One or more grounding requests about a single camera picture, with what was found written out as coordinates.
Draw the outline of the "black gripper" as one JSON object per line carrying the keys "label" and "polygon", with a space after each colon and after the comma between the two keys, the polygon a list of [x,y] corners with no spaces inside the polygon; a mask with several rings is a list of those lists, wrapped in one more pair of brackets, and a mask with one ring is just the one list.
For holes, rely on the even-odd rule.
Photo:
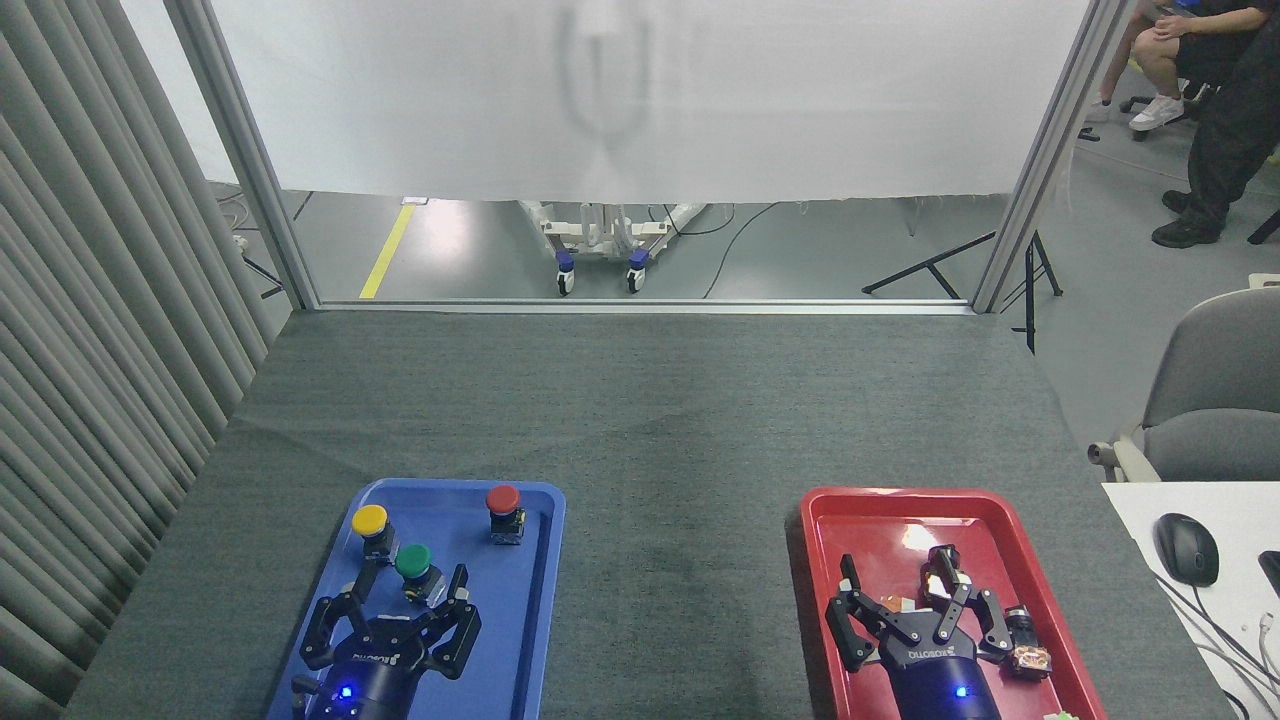
{"label": "black gripper", "polygon": [[[381,565],[365,561],[347,591],[320,597],[303,630],[300,657],[312,670],[328,667],[310,700],[311,719],[407,719],[425,673],[458,680],[483,628],[470,601],[468,569],[458,564],[445,600],[417,618],[375,618],[364,603]],[[337,648],[339,620],[351,626]]]}
{"label": "black gripper", "polygon": [[[901,609],[868,596],[850,553],[841,557],[840,569],[842,580],[828,601],[826,625],[846,673],[858,673],[865,664],[883,665],[901,719],[997,717],[978,659],[1001,664],[1014,643],[998,596],[978,587],[960,568],[954,544],[928,552],[928,606],[940,615],[932,633],[908,633]],[[965,610],[978,619],[977,644],[957,629]]]}

